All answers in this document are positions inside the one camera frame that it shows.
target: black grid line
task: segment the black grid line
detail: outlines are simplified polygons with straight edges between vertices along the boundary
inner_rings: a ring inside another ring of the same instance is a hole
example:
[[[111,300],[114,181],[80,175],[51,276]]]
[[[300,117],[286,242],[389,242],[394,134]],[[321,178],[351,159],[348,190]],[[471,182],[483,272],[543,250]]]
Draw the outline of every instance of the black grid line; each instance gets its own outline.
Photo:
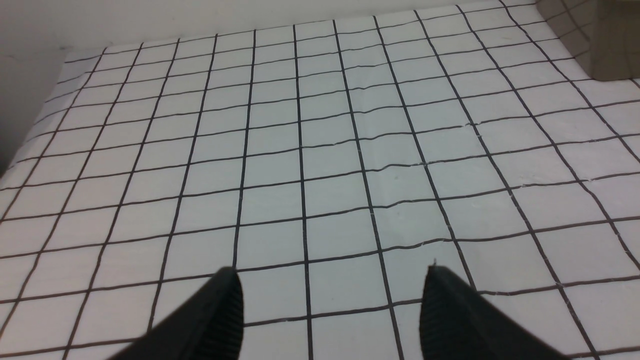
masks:
[[[246,125],[244,126],[244,151],[242,156],[242,172],[240,175],[240,189],[239,189],[239,197],[238,197],[238,215],[236,220],[236,233],[234,235],[234,259],[233,259],[233,267],[237,266],[238,261],[238,238],[240,236],[240,223],[242,217],[242,203],[243,203],[243,194],[244,194],[244,177],[246,175],[246,158],[247,158],[247,150],[249,147],[249,123],[251,121],[251,103],[252,103],[252,92],[253,92],[253,71],[255,64],[255,34],[256,31],[253,30],[253,54],[251,60],[251,78],[249,82],[249,99],[246,107]]]
[[[300,159],[300,202],[302,203],[302,247],[304,255],[304,267],[305,267],[305,302],[307,307],[307,348],[308,348],[308,360],[314,359],[314,338],[313,338],[313,326],[311,324],[311,285],[309,280],[309,248],[307,243],[307,200],[305,196],[305,167],[303,156],[303,136],[302,136],[302,114],[300,108],[300,81],[298,73],[298,42],[296,36],[296,26],[292,27],[293,31],[293,51],[296,64],[296,105],[298,113],[298,157]]]
[[[100,60],[102,58],[98,58],[98,60],[96,61],[95,65],[93,66],[93,69],[95,70],[95,68],[98,66],[98,64],[100,63]],[[89,81],[89,79],[91,78],[91,74],[87,77],[86,82]],[[65,116],[62,117],[62,119],[60,120],[60,123],[58,124],[58,127],[60,127],[60,124],[62,124],[62,122],[64,121]],[[51,139],[49,139],[49,142],[47,143],[47,145],[45,146],[45,149],[42,151],[43,153],[49,148],[49,146],[51,145],[51,143],[53,142],[53,136],[51,136]],[[89,160],[89,156],[87,156],[87,158],[84,161],[84,165],[83,165],[83,169],[84,166],[86,166],[86,162]],[[36,163],[33,165],[33,168],[31,169],[31,171],[29,172],[29,175],[27,175],[27,178],[25,178],[23,185],[26,184],[29,179],[31,178],[31,176],[33,175],[33,172],[35,171],[36,167],[38,166],[40,160],[36,160]],[[15,204],[15,201],[18,199],[18,196],[20,195],[20,192],[22,191],[21,189],[18,189],[18,191],[15,193],[13,200],[11,201],[11,203],[9,203],[9,206],[7,206],[7,209],[5,210],[5,212],[2,215],[2,218],[0,218],[0,224],[4,221],[4,219],[6,218],[7,214],[9,213],[9,210],[11,210],[11,207],[13,206],[13,204]],[[69,191],[69,194],[67,195],[67,199],[66,202],[68,202],[69,198],[71,197],[71,193],[73,192],[73,188],[71,191]],[[60,217],[56,218],[56,221],[54,223],[57,224],[58,220],[60,219]],[[53,229],[51,230],[51,233],[49,234],[49,236],[47,237],[47,240],[49,238],[51,238],[51,235],[53,233]],[[47,246],[47,242],[45,241],[45,243],[42,245],[41,250],[44,250]],[[20,291],[18,292],[18,299],[20,299],[20,297],[22,296],[22,294],[24,294],[24,290],[27,287],[27,283],[29,282],[29,279],[31,278],[31,276],[33,275],[33,272],[36,269],[36,266],[38,266],[38,261],[40,260],[40,255],[37,255],[34,262],[33,262],[33,266],[31,267],[31,270],[29,271],[29,273],[27,274],[26,278],[24,279],[24,281],[22,282],[22,286],[20,287]],[[19,300],[16,300],[16,302],[14,303],[14,305],[12,306],[11,310],[9,311],[9,313],[6,316],[6,319],[4,319],[4,322],[2,324],[2,327],[0,327],[0,338],[2,337],[2,335],[4,334],[4,331],[6,330],[7,325],[9,324],[9,321],[11,320],[11,317],[13,316],[13,314],[15,313],[16,308],[18,307],[18,303]]]
[[[214,42],[213,42],[213,49],[211,51],[211,63],[209,64],[209,68],[211,69],[211,67],[213,67],[213,61],[215,60],[216,57],[216,45],[218,44],[218,37],[214,38]],[[211,72],[208,73],[207,75],[207,84],[209,83],[209,77],[211,75]],[[189,150],[189,158],[187,160],[187,164],[186,167],[184,169],[184,176],[182,177],[182,185],[180,187],[180,194],[178,195],[177,199],[178,202],[175,206],[175,214],[173,215],[173,224],[171,225],[171,232],[169,237],[167,237],[166,240],[166,245],[164,247],[164,256],[163,256],[163,260],[162,260],[162,265],[160,267],[160,280],[158,281],[158,285],[156,288],[156,295],[154,296],[154,301],[151,305],[151,312],[149,315],[149,323],[147,325],[147,332],[151,331],[151,328],[153,327],[154,324],[154,317],[156,315],[156,306],[158,303],[158,298],[160,297],[160,291],[162,290],[162,281],[164,279],[164,271],[166,269],[166,262],[167,259],[169,257],[169,249],[171,247],[171,242],[173,240],[173,233],[175,232],[175,228],[178,224],[178,216],[180,215],[180,205],[182,204],[182,198],[184,197],[184,189],[187,186],[187,178],[189,177],[189,168],[191,166],[191,159],[193,158],[193,151],[195,150],[196,147],[196,141],[197,141],[197,137],[195,136],[196,134],[198,134],[198,129],[200,128],[200,120],[202,118],[202,108],[204,107],[204,101],[205,98],[207,97],[207,90],[205,89],[202,92],[202,100],[200,101],[200,113],[198,114],[198,120],[196,122],[196,127],[193,133],[193,140],[191,141],[191,149]]]
[[[389,305],[389,314],[391,316],[391,324],[394,329],[394,336],[396,337],[396,347],[398,351],[399,360],[404,360],[404,352],[402,348],[402,343],[400,341],[400,332],[398,330],[398,324],[396,319],[396,312],[393,307],[391,307],[391,303],[393,302],[391,298],[391,290],[389,288],[389,279],[387,277],[387,268],[385,266],[385,257],[382,253],[382,244],[380,243],[380,234],[378,233],[378,224],[376,222],[376,214],[373,211],[373,203],[371,200],[371,191],[369,189],[369,182],[367,180],[367,173],[365,172],[364,159],[362,157],[362,150],[360,147],[360,141],[358,139],[358,126],[356,125],[355,115],[353,113],[353,105],[351,104],[351,95],[349,94],[349,83],[347,81],[347,73],[344,70],[344,62],[342,60],[342,53],[340,52],[340,39],[338,37],[338,29],[335,25],[335,20],[333,21],[333,31],[335,32],[335,45],[338,47],[338,55],[340,57],[340,67],[342,67],[342,78],[344,80],[344,88],[346,90],[347,95],[347,103],[349,104],[349,112],[351,114],[351,124],[353,126],[353,135],[356,138],[356,147],[358,148],[358,159],[360,160],[360,169],[362,171],[362,181],[364,182],[365,193],[367,195],[367,205],[369,208],[369,213],[371,215],[371,226],[373,227],[374,237],[376,239],[376,246],[378,248],[378,259],[380,261],[380,268],[382,270],[382,281],[385,285],[385,293],[387,296],[387,304]]]
[[[175,45],[175,49],[173,51],[173,55],[174,56],[175,56],[177,51],[178,51],[178,44]],[[167,70],[167,73],[169,71],[171,71],[171,65],[173,65],[173,63],[171,63],[169,65],[169,69]],[[131,67],[131,69],[127,73],[127,76],[129,76],[129,74],[131,73],[132,69],[133,69],[133,66]],[[120,92],[118,93],[118,96],[120,96],[120,93],[122,93],[122,88],[120,88]],[[159,98],[158,98],[158,101],[156,101],[156,105],[155,105],[153,113],[151,115],[151,119],[152,120],[150,120],[149,123],[147,124],[147,130],[145,132],[145,136],[143,138],[143,142],[144,142],[144,140],[147,139],[147,135],[149,134],[149,130],[151,129],[151,124],[153,123],[153,117],[154,117],[154,114],[155,114],[155,112],[157,110],[158,104],[159,104]],[[136,156],[136,160],[134,161],[133,166],[132,166],[133,169],[135,169],[136,166],[138,165],[138,161],[140,160],[140,156],[142,155],[143,148],[144,148],[144,145],[141,145],[140,148],[138,149],[138,154]],[[109,239],[111,238],[111,235],[113,234],[113,229],[115,228],[116,221],[118,220],[118,214],[120,213],[120,209],[122,208],[122,204],[124,202],[125,196],[127,195],[127,190],[129,189],[129,185],[131,184],[131,179],[132,178],[133,178],[133,173],[131,175],[129,175],[129,177],[127,178],[127,183],[126,183],[125,188],[124,188],[124,190],[122,192],[122,196],[120,198],[120,203],[119,203],[118,207],[116,208],[115,215],[113,217],[113,221],[111,222],[111,227],[109,228],[109,233],[107,234],[106,239],[104,240],[104,242],[102,243],[102,246],[100,247],[100,252],[98,253],[98,260],[97,260],[95,268],[93,270],[91,279],[89,280],[88,289],[91,289],[93,287],[93,283],[95,282],[95,278],[98,275],[98,270],[100,269],[100,262],[102,260],[102,255],[104,254],[104,251],[106,250],[106,247],[107,247],[107,244],[109,242]],[[87,304],[87,302],[89,300],[89,294],[90,293],[87,292],[87,294],[84,296],[83,302],[80,305],[80,309],[78,310],[78,314],[77,314],[76,320],[74,322],[73,329],[71,330],[71,335],[69,336],[69,339],[68,339],[68,342],[67,342],[67,347],[66,347],[65,352],[64,352],[63,357],[62,357],[63,360],[66,360],[67,356],[69,355],[70,346],[74,342],[74,338],[76,336],[76,332],[77,332],[78,327],[80,325],[80,319],[82,319],[84,308],[85,308],[85,306],[86,306],[86,304]]]
[[[465,21],[467,22],[467,26],[469,27],[470,30],[473,31],[471,24],[468,21],[467,16],[462,12],[462,10],[460,9],[459,6],[456,5],[456,7],[458,7],[458,10],[460,11],[460,13],[462,13],[462,15],[465,18]],[[486,47],[484,46],[484,42],[480,39],[480,37],[474,32],[478,42],[480,42],[480,44],[482,45],[485,53],[487,54],[487,56],[489,56],[489,58],[491,59],[492,62],[494,62],[494,64],[496,65],[496,67],[498,67],[498,63],[495,61],[495,59],[493,58],[493,56],[489,53],[489,50],[486,49]],[[505,73],[498,68],[498,71],[502,74],[502,76],[504,77],[504,79],[509,83],[509,86],[514,89],[514,86],[511,82],[511,80],[507,77],[507,75],[505,75]],[[520,97],[520,94],[515,91],[516,96],[518,97],[518,100],[520,101],[520,103],[522,104],[522,106],[525,108],[525,110],[527,111],[527,113],[531,116],[531,118],[533,119],[533,121],[536,123],[536,125],[540,128],[541,131],[544,132],[545,136],[547,136],[547,138],[549,139],[549,141],[551,142],[552,145],[554,145],[554,149],[557,152],[557,155],[561,158],[561,160],[563,161],[563,163],[567,166],[567,168],[569,169],[569,171],[572,173],[572,175],[578,179],[577,174],[575,173],[575,171],[571,168],[571,166],[569,165],[569,163],[566,161],[566,159],[562,156],[560,150],[557,148],[557,146],[555,145],[553,139],[551,139],[551,136],[548,135],[548,133],[544,130],[544,128],[540,125],[540,123],[538,122],[537,118],[533,115],[533,113],[531,112],[531,110],[529,109],[529,107],[526,105],[526,103],[524,102],[524,100]],[[468,116],[469,118],[469,122],[473,124],[473,120],[471,119],[471,116]],[[488,153],[488,149],[486,148],[486,145],[484,144],[484,140],[478,136],[478,140],[482,143],[485,151],[487,151]],[[492,165],[495,167],[496,172],[498,173],[498,175],[500,176],[500,179],[502,180],[502,182],[505,184],[505,186],[507,186],[507,182],[504,178],[504,176],[502,175],[502,172],[500,171],[500,169],[498,168],[498,166],[495,164],[495,162],[493,161],[492,157],[489,156],[489,160],[492,162]],[[513,201],[513,204],[515,205],[516,209],[518,210],[518,212],[520,213],[520,216],[522,217],[522,220],[525,222],[527,228],[529,230],[532,230],[532,226],[531,223],[529,222],[529,219],[527,218],[526,214],[524,213],[524,211],[522,210],[522,208],[520,207],[520,204],[518,203],[518,200],[516,199],[516,197],[513,195],[513,192],[511,190],[509,191],[509,196],[511,197],[511,200]],[[602,204],[598,202],[598,205],[600,206],[600,209],[602,210],[603,213],[605,213],[604,208],[602,207]],[[547,255],[545,254],[544,249],[542,248],[542,245],[540,244],[540,241],[538,239],[538,237],[535,234],[532,234],[531,237],[533,238],[536,247],[538,248],[538,252],[540,253],[540,256],[543,258],[551,276],[553,277],[555,282],[559,282],[559,278],[558,275],[556,274],[556,271],[554,270],[553,266],[551,265],[551,262],[548,260]],[[571,303],[571,300],[569,299],[569,297],[567,296],[566,292],[564,289],[559,288],[558,292],[560,293],[560,295],[562,296],[564,303],[567,306],[567,309],[569,310],[569,313],[571,314],[573,321],[575,322],[576,326],[578,327],[578,330],[580,331],[580,333],[582,334],[582,338],[584,339],[585,343],[587,344],[587,346],[589,347],[589,351],[591,351],[592,356],[596,359],[596,360],[600,360],[600,357],[598,356],[598,354],[596,354],[596,348],[593,345],[593,343],[591,342],[591,339],[589,338],[589,334],[587,334],[584,326],[582,325],[582,322],[580,320],[580,318],[578,317],[578,314],[575,312],[573,305]]]
[[[505,6],[505,11],[507,12],[507,15],[509,16],[509,18],[520,28],[520,30],[522,30],[525,35],[527,36],[527,38],[529,40],[531,40],[531,37],[529,36],[528,32],[526,32],[524,29],[522,29],[520,27],[520,25],[518,25],[518,23],[513,19],[513,17],[511,16],[511,13],[509,12],[509,9],[506,7],[506,5],[502,2],[502,0],[499,0],[501,4],[503,4]],[[538,49],[545,55],[545,57],[547,57],[547,60],[550,61],[550,58],[547,56],[547,54],[542,51],[542,49],[540,49],[540,46],[538,44],[534,44],[536,47],[538,47]],[[593,105],[591,104],[591,102],[589,101],[589,99],[584,95],[584,93],[582,92],[582,90],[575,84],[574,81],[572,81],[571,79],[569,79],[563,72],[560,71],[560,69],[557,68],[557,65],[553,62],[551,62],[551,66],[554,67],[554,69],[556,71],[558,71],[558,73],[560,73],[560,75],[562,75],[567,81],[569,81],[569,84],[572,85],[572,87],[578,92],[578,94],[580,94],[580,96],[582,97],[582,99],[584,100],[584,102],[587,103],[587,105],[589,106],[589,109],[591,111],[593,111],[598,118],[600,119],[600,121],[602,121],[605,126],[607,126],[607,128],[609,129],[609,131],[611,131],[613,134],[615,134],[616,136],[619,136],[620,134],[608,123],[608,121],[606,121],[604,119],[604,117],[602,116],[602,114],[593,107]],[[522,102],[522,105],[525,106],[523,100],[518,96],[519,100]],[[542,128],[542,126],[540,125],[540,123],[536,120],[535,117],[533,117],[535,123],[538,125],[538,127],[544,132],[544,134],[547,136],[547,138],[551,139],[551,137],[548,135],[548,133]],[[620,141],[620,143],[622,144],[622,146],[624,146],[624,148],[629,152],[629,154],[636,159],[636,161],[638,163],[640,163],[640,158],[638,158],[637,154],[633,152],[633,150],[629,147],[629,145],[627,144],[627,142],[625,141],[625,139],[623,137],[617,137],[617,139]],[[569,166],[569,163],[565,160],[565,158],[562,156],[562,154],[560,153],[560,150],[557,148],[557,146],[555,146],[555,150],[558,153],[558,156],[560,156],[560,158],[562,159],[562,161],[564,162],[564,164],[568,167],[569,171],[572,173],[572,175],[574,176],[574,178],[578,179],[578,175],[575,173],[575,171],[571,168],[571,166]],[[609,218],[609,214],[606,211],[606,209],[604,208],[604,206],[602,205],[602,202],[600,201],[600,199],[598,199],[598,197],[591,191],[589,190],[589,188],[587,188],[587,186],[584,183],[580,184],[582,189],[587,192],[592,198],[593,200],[598,204],[598,207],[600,208],[600,211],[602,211],[603,215],[605,216],[605,218]],[[629,250],[629,247],[627,246],[627,244],[625,243],[625,240],[622,238],[622,235],[620,235],[620,232],[618,231],[618,228],[616,227],[616,224],[611,223],[611,229],[613,230],[614,234],[616,234],[616,236],[618,237],[618,241],[620,242],[620,245],[622,246],[622,248],[624,249],[625,253],[627,254],[627,256],[629,257],[629,259],[631,259],[631,261],[635,264],[636,268],[638,268],[638,270],[640,270],[640,262],[638,262],[638,260],[636,259],[636,257],[633,255],[633,253],[631,253],[631,251]]]
[[[438,189],[436,189],[435,183],[433,182],[433,178],[431,177],[431,172],[429,171],[429,165],[427,165],[427,160],[424,157],[424,152],[422,151],[422,147],[420,146],[420,142],[418,141],[418,136],[416,135],[415,132],[415,128],[413,127],[413,122],[411,120],[411,115],[409,114],[409,110],[406,107],[406,103],[404,101],[404,97],[402,94],[402,90],[400,89],[400,85],[398,83],[398,80],[396,78],[396,72],[394,72],[394,67],[391,64],[391,59],[389,58],[389,53],[387,52],[387,48],[385,47],[385,40],[382,37],[382,32],[380,31],[380,27],[378,26],[378,19],[374,16],[373,17],[373,21],[376,24],[376,28],[378,29],[378,36],[380,37],[380,44],[382,45],[382,49],[385,52],[385,57],[387,58],[387,63],[389,64],[389,71],[391,71],[391,76],[394,80],[394,83],[396,85],[396,91],[398,94],[398,97],[400,98],[400,103],[402,104],[403,110],[404,110],[404,115],[406,117],[407,123],[409,124],[409,128],[411,129],[411,134],[413,135],[413,142],[415,143],[415,147],[418,150],[418,154],[420,155],[420,160],[422,161],[423,164],[425,164],[423,166],[424,168],[424,172],[427,175],[427,178],[429,179],[429,186],[431,187],[431,191],[433,192],[433,196],[436,200],[436,202],[438,203],[438,208],[440,209],[440,212],[442,214],[442,218],[444,219],[445,224],[447,225],[447,228],[449,230],[449,236],[451,237],[451,240],[453,241],[453,244],[456,247],[456,250],[458,251],[458,256],[460,257],[460,262],[462,263],[462,267],[465,269],[465,274],[467,275],[467,280],[469,281],[469,285],[475,289],[476,288],[476,284],[474,282],[473,276],[471,275],[471,271],[469,270],[469,265],[467,264],[467,261],[465,260],[465,255],[462,253],[462,248],[460,247],[460,244],[456,241],[456,235],[453,231],[453,227],[451,226],[451,222],[449,221],[449,216],[447,215],[446,210],[444,209],[444,206],[442,205],[442,201],[440,200],[439,196],[438,196]]]

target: white floor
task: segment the white floor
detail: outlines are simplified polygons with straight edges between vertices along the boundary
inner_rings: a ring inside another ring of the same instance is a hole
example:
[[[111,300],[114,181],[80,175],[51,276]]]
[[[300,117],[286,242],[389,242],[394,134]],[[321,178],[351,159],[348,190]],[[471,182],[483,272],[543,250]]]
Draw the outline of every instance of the white floor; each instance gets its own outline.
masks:
[[[232,265],[242,359],[420,359],[434,261],[638,358],[638,113],[528,1],[70,54],[0,183],[0,358],[105,359]]]

